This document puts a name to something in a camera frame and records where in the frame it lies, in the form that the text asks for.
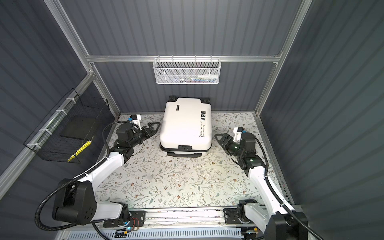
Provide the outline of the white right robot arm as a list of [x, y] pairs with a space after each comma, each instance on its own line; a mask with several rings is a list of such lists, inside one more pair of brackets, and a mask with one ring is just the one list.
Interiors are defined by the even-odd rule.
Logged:
[[303, 212], [298, 212], [279, 192], [269, 177], [269, 162], [266, 151], [257, 155], [257, 137], [249, 132], [240, 132], [240, 141], [229, 134], [216, 134], [215, 139], [225, 153], [235, 157], [235, 163], [258, 190], [265, 207], [256, 200], [241, 200], [238, 204], [238, 218], [243, 223], [252, 222], [262, 232], [263, 240], [307, 240], [313, 236], [322, 237], [309, 227]]

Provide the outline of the white black suitcase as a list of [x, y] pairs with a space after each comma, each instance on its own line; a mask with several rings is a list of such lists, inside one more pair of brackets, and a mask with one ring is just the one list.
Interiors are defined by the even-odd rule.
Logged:
[[169, 96], [160, 132], [160, 149], [170, 157], [203, 157], [212, 147], [210, 98]]

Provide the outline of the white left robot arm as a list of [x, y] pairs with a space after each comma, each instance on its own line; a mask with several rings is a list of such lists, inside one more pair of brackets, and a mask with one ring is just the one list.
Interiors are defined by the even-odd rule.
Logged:
[[[134, 154], [134, 148], [155, 136], [159, 122], [140, 127], [133, 120], [118, 121], [118, 136], [112, 147], [107, 147], [106, 156], [82, 174], [72, 179], [63, 179], [39, 204], [35, 212], [35, 225], [43, 231], [61, 231], [75, 226], [95, 225], [104, 220], [117, 220], [125, 225], [132, 217], [127, 204], [121, 202], [97, 202], [98, 186], [116, 169], [123, 166]], [[46, 203], [54, 198], [52, 218], [63, 226], [51, 227], [41, 220]]]

